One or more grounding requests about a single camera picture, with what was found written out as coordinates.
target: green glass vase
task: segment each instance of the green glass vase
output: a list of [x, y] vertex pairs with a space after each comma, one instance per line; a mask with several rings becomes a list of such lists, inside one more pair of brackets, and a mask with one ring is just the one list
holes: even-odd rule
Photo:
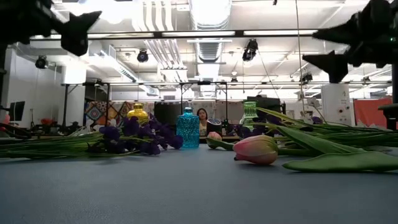
[[258, 118], [256, 106], [257, 106], [256, 101], [244, 101], [243, 102], [244, 113], [243, 113], [243, 117], [239, 123], [245, 125], [250, 130], [253, 130], [253, 126], [247, 125], [247, 124], [253, 123], [253, 118]]

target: blue glass vase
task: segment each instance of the blue glass vase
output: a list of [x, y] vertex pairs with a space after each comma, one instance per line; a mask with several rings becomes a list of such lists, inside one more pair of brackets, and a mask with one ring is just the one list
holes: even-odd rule
[[177, 134], [182, 136], [184, 148], [199, 147], [199, 116], [193, 115], [193, 109], [186, 107], [184, 114], [177, 118]]

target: person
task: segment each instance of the person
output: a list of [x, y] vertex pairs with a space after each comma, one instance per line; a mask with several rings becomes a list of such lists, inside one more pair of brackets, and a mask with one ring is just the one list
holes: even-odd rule
[[200, 135], [206, 136], [207, 111], [204, 108], [200, 108], [197, 111], [197, 116], [199, 116], [199, 120], [200, 120], [200, 125], [199, 125]]

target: tulip bud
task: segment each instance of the tulip bud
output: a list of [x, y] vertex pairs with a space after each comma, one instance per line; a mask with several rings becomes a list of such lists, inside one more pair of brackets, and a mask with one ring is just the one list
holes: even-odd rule
[[[214, 132], [214, 131], [210, 132], [209, 135], [207, 135], [207, 137], [210, 138], [210, 139], [217, 140], [217, 141], [222, 141], [223, 140], [223, 138], [217, 132]], [[209, 142], [209, 141], [207, 142], [207, 145], [210, 148], [212, 148], [212, 149], [217, 148], [217, 146], [212, 145], [212, 143]]]
[[274, 138], [265, 135], [243, 139], [234, 145], [233, 150], [237, 160], [261, 165], [273, 163], [278, 156], [278, 146]]

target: table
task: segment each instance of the table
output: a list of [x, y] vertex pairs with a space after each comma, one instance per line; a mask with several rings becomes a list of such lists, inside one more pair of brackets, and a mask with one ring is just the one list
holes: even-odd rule
[[398, 223], [398, 173], [304, 174], [234, 152], [0, 160], [0, 223]]

